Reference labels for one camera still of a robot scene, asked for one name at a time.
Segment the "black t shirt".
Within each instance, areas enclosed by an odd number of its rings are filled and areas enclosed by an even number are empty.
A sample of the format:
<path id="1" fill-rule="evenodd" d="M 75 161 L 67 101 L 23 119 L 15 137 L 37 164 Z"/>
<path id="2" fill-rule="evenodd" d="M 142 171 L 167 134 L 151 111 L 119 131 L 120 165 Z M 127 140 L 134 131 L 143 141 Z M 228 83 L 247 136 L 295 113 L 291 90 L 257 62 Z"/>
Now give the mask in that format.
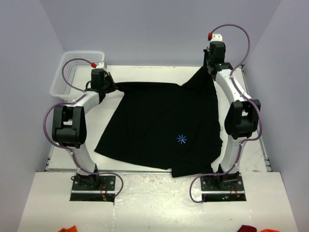
<path id="1" fill-rule="evenodd" d="M 212 77 L 200 68 L 182 85 L 120 82 L 124 96 L 95 152 L 173 177 L 212 173 L 222 140 Z"/>

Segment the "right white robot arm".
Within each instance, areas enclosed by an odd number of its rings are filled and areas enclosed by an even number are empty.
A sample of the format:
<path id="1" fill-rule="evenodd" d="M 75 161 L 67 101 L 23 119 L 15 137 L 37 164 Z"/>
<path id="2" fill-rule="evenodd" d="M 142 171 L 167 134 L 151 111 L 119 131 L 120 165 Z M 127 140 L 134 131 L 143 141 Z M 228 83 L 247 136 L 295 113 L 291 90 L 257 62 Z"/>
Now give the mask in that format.
<path id="1" fill-rule="evenodd" d="M 227 145 L 217 173 L 205 177 L 207 184 L 221 190 L 228 189 L 233 181 L 238 182 L 239 163 L 243 148 L 257 130 L 260 101 L 252 98 L 236 80 L 232 65 L 225 62 L 225 43 L 211 41 L 204 50 L 204 66 L 213 80 L 221 87 L 230 104 L 224 127 L 228 134 Z"/>

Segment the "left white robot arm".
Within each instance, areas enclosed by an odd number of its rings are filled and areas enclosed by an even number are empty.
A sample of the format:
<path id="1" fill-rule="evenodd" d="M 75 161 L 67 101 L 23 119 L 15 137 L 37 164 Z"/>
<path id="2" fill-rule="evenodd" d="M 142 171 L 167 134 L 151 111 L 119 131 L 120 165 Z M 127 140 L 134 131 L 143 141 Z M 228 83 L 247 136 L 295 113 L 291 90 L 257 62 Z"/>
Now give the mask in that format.
<path id="1" fill-rule="evenodd" d="M 69 153 L 77 168 L 77 175 L 83 179 L 83 184 L 88 189 L 95 190 L 100 186 L 100 177 L 97 165 L 91 159 L 85 144 L 85 115 L 101 104 L 106 94 L 114 92 L 117 87 L 105 68 L 95 68 L 91 71 L 90 85 L 91 88 L 86 89 L 79 98 L 54 108 L 52 140 L 59 148 Z"/>

